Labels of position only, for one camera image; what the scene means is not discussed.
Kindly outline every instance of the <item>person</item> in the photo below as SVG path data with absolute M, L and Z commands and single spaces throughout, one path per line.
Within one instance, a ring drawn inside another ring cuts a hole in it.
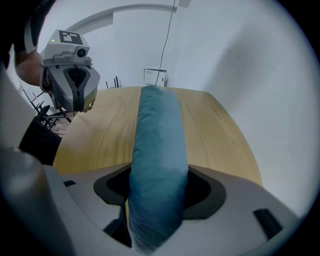
M 10 48 L 14 45 L 14 65 L 17 75 L 26 83 L 40 86 L 42 57 L 37 52 L 40 31 L 46 15 L 56 0 L 22 1 L 15 11 L 13 26 L 4 26 L 7 35 L 1 49 L 1 61 L 8 68 Z M 53 165 L 61 137 L 33 120 L 28 127 L 19 148 L 35 156 L 43 165 Z

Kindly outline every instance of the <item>black sleeve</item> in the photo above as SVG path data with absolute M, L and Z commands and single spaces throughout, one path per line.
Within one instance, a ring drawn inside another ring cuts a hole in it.
M 31 16 L 25 19 L 25 22 L 19 24 L 14 37 L 14 50 L 21 52 L 27 50 L 27 53 L 33 51 L 38 45 L 41 28 L 45 22 L 46 15 L 56 0 L 42 0 L 32 11 Z

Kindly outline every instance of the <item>light wood tabletop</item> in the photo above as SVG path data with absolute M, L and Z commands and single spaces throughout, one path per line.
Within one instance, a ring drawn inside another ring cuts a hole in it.
M 180 102 L 188 163 L 251 180 L 262 186 L 255 157 L 236 123 L 209 93 L 166 88 Z M 60 174 L 131 162 L 140 87 L 99 90 L 92 110 L 78 113 L 53 166 Z

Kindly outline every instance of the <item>person's arm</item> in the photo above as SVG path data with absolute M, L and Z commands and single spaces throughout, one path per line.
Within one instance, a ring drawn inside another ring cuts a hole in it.
M 42 57 L 37 52 L 37 47 L 29 54 L 25 50 L 15 52 L 15 71 L 17 75 L 29 85 L 40 86 L 42 60 Z

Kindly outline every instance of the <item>blue pillow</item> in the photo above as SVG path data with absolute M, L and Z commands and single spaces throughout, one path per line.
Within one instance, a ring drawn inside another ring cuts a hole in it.
M 141 89 L 129 176 L 133 247 L 150 254 L 179 227 L 188 182 L 180 105 L 170 90 Z

